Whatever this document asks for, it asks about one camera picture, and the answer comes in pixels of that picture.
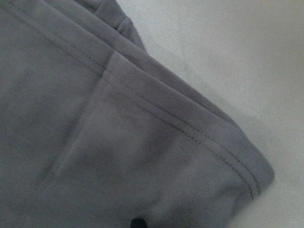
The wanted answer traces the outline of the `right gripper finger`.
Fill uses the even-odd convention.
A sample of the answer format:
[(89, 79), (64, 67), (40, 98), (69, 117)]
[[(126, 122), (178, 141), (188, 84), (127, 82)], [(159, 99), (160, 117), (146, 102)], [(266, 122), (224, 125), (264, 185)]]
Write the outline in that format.
[(130, 228), (148, 228), (148, 225), (144, 219), (134, 218), (131, 221)]

